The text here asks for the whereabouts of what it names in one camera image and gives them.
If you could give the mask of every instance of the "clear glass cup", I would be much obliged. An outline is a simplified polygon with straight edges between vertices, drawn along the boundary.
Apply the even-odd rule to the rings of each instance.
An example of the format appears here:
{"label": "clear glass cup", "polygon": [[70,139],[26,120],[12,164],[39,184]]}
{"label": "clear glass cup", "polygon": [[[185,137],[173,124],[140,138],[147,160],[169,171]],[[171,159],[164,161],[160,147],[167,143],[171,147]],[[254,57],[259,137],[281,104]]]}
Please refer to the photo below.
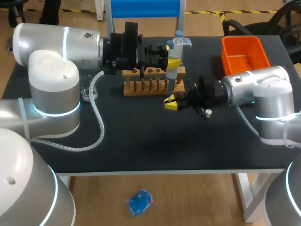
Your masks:
{"label": "clear glass cup", "polygon": [[[83,97],[83,100],[87,101],[87,102],[90,102],[89,88],[90,88],[90,83],[91,83],[93,78],[94,78],[94,76],[92,76],[92,75],[85,75],[85,76],[81,77],[80,80],[79,80],[81,95]],[[94,98],[94,100],[96,100],[97,97],[98,97],[97,89],[94,85],[94,88],[93,88],[93,98]]]}

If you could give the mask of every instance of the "blue plastic bag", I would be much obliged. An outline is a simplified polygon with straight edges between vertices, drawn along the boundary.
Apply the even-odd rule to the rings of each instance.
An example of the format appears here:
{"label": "blue plastic bag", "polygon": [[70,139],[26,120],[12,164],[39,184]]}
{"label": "blue plastic bag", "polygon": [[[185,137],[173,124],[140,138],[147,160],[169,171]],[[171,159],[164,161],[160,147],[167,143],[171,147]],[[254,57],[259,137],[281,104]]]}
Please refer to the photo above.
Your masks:
{"label": "blue plastic bag", "polygon": [[131,199],[126,200],[126,205],[134,217],[146,211],[153,203],[152,195],[143,189]]}

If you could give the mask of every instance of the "robotic arm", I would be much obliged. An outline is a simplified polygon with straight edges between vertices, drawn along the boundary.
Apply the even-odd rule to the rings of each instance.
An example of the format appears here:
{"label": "robotic arm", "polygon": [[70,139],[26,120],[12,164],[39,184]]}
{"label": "robotic arm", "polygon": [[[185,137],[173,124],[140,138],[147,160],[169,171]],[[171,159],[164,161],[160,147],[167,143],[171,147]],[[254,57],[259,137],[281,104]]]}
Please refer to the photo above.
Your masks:
{"label": "robotic arm", "polygon": [[214,107],[229,105],[239,109],[239,105],[253,101],[257,134],[262,142],[289,147],[301,143],[300,113],[295,113],[289,76],[280,66],[225,76],[221,81],[200,76],[198,84],[193,84],[189,92],[175,95],[172,102],[166,100],[165,107],[171,109],[173,105],[177,111],[193,107],[206,117],[208,110]]}
{"label": "robotic arm", "polygon": [[[27,140],[65,137],[78,128],[79,71],[106,66],[104,73],[115,74],[117,69],[137,67],[143,77],[147,67],[166,70],[168,64],[168,51],[161,45],[157,50],[144,47],[138,24],[129,22],[124,33],[112,33],[110,39],[96,30],[20,24],[13,49],[16,61],[28,67],[32,99],[1,100],[0,127]],[[97,107],[92,106],[103,129]]]}

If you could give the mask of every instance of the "chair backrest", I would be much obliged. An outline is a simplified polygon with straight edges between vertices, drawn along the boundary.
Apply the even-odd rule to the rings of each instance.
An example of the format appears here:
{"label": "chair backrest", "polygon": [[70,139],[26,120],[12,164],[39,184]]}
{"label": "chair backrest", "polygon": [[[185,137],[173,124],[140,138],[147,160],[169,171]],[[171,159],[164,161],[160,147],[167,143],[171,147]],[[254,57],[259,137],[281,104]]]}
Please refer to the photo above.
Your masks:
{"label": "chair backrest", "polygon": [[12,8],[16,6],[21,6],[28,0],[0,0],[0,8]]}
{"label": "chair backrest", "polygon": [[293,63],[301,60],[301,0],[284,5],[268,22],[265,35],[279,35]]}
{"label": "chair backrest", "polygon": [[105,0],[108,37],[115,32],[114,18],[177,17],[175,30],[184,32],[186,0]]}

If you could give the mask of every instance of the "blue chair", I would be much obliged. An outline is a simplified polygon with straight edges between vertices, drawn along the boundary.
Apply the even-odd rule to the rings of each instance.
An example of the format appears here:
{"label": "blue chair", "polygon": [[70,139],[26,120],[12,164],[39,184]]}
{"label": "blue chair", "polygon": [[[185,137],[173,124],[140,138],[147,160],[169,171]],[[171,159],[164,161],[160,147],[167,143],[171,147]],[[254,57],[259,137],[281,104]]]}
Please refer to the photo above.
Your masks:
{"label": "blue chair", "polygon": [[105,0],[108,37],[115,32],[114,18],[177,17],[175,30],[184,32],[186,0]]}

